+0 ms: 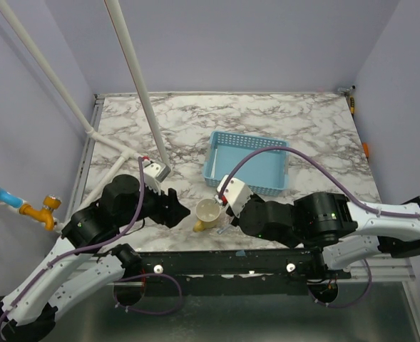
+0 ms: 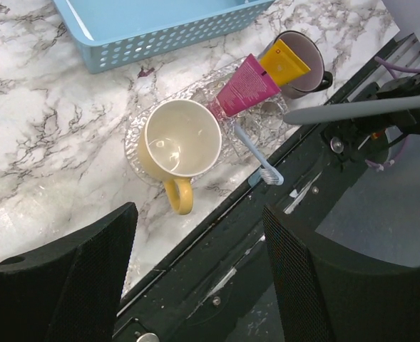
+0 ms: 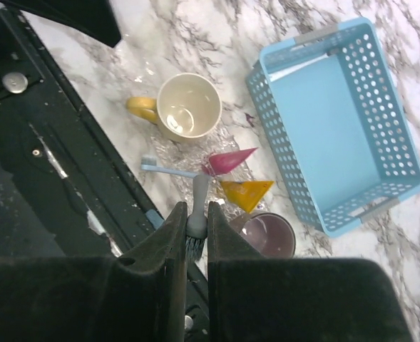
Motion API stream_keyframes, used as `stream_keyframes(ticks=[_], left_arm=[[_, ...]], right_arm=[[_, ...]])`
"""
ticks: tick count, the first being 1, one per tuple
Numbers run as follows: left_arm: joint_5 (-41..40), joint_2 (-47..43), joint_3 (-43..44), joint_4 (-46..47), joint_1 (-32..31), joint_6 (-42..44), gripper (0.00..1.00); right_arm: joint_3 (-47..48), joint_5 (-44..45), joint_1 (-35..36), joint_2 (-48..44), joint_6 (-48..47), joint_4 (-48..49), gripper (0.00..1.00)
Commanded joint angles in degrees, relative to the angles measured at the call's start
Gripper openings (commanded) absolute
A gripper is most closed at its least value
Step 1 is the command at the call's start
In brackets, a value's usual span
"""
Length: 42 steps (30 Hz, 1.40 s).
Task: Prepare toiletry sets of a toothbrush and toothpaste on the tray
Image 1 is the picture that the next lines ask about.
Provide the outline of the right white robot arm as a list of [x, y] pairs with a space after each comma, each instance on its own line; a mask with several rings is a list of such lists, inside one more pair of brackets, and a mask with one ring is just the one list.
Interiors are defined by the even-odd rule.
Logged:
[[326, 279], [356, 261], [378, 254], [403, 259], [420, 255], [420, 197], [400, 205], [356, 205], [342, 194], [316, 192], [292, 204], [265, 201], [256, 194], [227, 214], [248, 236], [299, 244], [320, 252], [311, 274]]

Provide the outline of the light blue toothbrush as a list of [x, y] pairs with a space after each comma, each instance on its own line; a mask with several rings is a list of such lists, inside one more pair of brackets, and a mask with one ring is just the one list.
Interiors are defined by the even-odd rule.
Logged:
[[229, 230], [232, 226], [231, 225], [227, 225], [226, 227], [223, 228], [219, 228], [219, 230], [217, 230], [217, 234], [221, 235], [224, 234], [227, 230]]

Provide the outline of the blue plastic basket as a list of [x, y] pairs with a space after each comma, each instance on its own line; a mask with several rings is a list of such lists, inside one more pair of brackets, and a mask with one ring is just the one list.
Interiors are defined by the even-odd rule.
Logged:
[[[264, 147], [288, 147], [285, 140], [239, 133], [214, 131], [210, 135], [203, 165], [203, 178], [209, 187], [217, 187], [225, 175], [250, 153]], [[217, 154], [215, 178], [211, 178], [212, 162]], [[235, 177], [258, 195], [276, 197], [289, 187], [289, 154], [282, 150], [260, 153], [247, 161]]]

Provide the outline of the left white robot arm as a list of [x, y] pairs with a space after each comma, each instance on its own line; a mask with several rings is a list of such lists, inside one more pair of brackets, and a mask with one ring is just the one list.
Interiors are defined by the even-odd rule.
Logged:
[[80, 300], [112, 281], [144, 274], [141, 257], [129, 244], [101, 250], [122, 227], [149, 218], [172, 228], [189, 215], [174, 189], [156, 193], [134, 176], [114, 177], [99, 199], [72, 215], [29, 279], [0, 296], [0, 341], [40, 341]]

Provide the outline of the yellow mug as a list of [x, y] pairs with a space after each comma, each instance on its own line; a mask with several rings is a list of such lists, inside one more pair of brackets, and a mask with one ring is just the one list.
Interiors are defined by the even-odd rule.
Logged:
[[221, 207], [214, 199], [202, 199], [195, 207], [197, 222], [193, 227], [194, 232], [203, 232], [217, 226], [220, 218]]

